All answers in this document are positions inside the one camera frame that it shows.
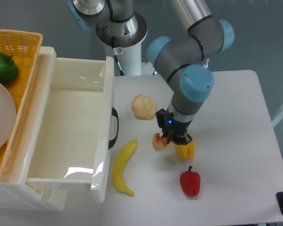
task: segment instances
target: drawer handle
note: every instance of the drawer handle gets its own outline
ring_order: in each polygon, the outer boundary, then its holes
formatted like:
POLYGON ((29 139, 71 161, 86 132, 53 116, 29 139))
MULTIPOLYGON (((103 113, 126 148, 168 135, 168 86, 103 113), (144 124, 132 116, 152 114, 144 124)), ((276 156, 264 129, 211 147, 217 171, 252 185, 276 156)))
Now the drawer handle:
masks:
POLYGON ((118 136, 118 128, 119 128, 119 119, 118 119, 118 114, 117 111, 114 107, 112 107, 112 116, 116 117, 117 119, 117 134, 115 135, 115 138, 109 141, 108 149, 112 148, 117 141, 117 136, 118 136))

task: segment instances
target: basket rim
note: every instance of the basket rim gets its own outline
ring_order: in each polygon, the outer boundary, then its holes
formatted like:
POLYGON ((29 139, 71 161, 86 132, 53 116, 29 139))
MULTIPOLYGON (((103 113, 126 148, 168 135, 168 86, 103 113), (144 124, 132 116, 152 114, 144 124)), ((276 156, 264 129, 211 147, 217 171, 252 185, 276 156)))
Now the basket rim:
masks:
POLYGON ((0 33, 2 34, 19 34, 19 35, 29 35, 29 36, 34 36, 37 38, 43 37, 42 34, 36 33, 36 32, 25 32, 25 31, 19 31, 19 30, 8 30, 8 29, 0 29, 0 33))

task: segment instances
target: white table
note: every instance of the white table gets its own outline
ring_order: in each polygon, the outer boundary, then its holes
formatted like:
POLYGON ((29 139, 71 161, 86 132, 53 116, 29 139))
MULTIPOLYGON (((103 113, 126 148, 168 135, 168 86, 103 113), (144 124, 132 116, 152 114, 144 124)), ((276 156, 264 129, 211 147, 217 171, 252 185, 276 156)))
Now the white table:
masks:
POLYGON ((134 197, 119 194, 108 178, 105 201, 69 192, 61 212, 0 210, 0 226, 218 226, 283 221, 275 194, 283 191, 283 161, 256 74, 217 72, 213 91, 189 127, 196 144, 192 161, 181 162, 170 149, 156 152, 151 137, 156 119, 137 120, 130 103, 152 96, 167 108, 172 91, 160 76, 116 78, 119 139, 111 165, 131 139, 138 147, 124 178, 134 197), (201 176, 196 198, 182 192, 179 176, 192 164, 201 176))

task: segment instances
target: yellow bell pepper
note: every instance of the yellow bell pepper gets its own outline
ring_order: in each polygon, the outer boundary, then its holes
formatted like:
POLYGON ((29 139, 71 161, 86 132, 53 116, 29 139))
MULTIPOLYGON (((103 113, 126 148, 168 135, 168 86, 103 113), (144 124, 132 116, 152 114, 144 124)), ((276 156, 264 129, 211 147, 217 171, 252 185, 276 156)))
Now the yellow bell pepper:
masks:
POLYGON ((175 145, 178 157, 183 160, 190 160, 195 156, 195 143, 194 139, 187 145, 175 145))

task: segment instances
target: banana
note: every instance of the banana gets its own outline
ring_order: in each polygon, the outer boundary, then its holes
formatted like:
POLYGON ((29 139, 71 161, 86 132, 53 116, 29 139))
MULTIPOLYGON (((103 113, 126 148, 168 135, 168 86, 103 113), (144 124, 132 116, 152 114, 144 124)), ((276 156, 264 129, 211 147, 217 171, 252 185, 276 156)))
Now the banana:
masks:
POLYGON ((130 190, 123 178, 124 167, 129 160, 132 153, 135 151, 137 146, 137 140, 129 141, 126 146, 118 154, 117 159, 115 160, 113 169, 112 169, 112 182, 115 188, 121 192, 125 193, 128 196, 133 196, 134 191, 130 190))

